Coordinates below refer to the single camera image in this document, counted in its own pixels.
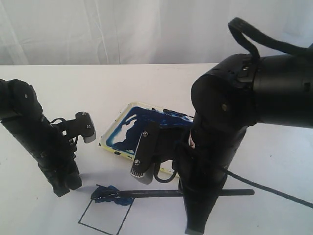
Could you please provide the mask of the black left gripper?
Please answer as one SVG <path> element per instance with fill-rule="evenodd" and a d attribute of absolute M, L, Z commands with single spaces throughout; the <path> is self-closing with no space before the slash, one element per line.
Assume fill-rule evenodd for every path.
<path fill-rule="evenodd" d="M 39 169 L 58 197 L 82 186 L 75 162 L 76 151 L 76 143 L 73 140 L 65 140 L 51 143 L 48 149 L 42 150 L 36 155 Z"/>

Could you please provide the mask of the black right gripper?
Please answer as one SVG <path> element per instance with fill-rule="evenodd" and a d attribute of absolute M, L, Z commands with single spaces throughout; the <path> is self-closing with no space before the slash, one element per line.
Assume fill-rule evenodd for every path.
<path fill-rule="evenodd" d="M 175 164 L 180 176 L 186 211 L 186 235 L 203 235 L 208 217 L 226 182 L 226 170 L 235 155 L 235 144 L 218 143 L 191 147 L 175 146 Z"/>

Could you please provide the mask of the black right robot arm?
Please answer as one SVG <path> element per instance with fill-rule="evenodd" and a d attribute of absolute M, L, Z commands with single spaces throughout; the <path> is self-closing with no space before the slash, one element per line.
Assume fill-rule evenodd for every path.
<path fill-rule="evenodd" d="M 277 55 L 231 55 L 191 88 L 195 116 L 177 144 L 188 235 L 202 235 L 247 128 L 257 123 L 312 128 L 313 63 Z"/>

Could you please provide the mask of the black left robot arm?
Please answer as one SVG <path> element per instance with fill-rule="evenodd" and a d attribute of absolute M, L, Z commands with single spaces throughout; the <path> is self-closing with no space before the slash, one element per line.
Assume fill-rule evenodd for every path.
<path fill-rule="evenodd" d="M 82 186 L 75 142 L 44 116 L 31 85 L 0 81 L 0 123 L 35 159 L 57 196 Z"/>

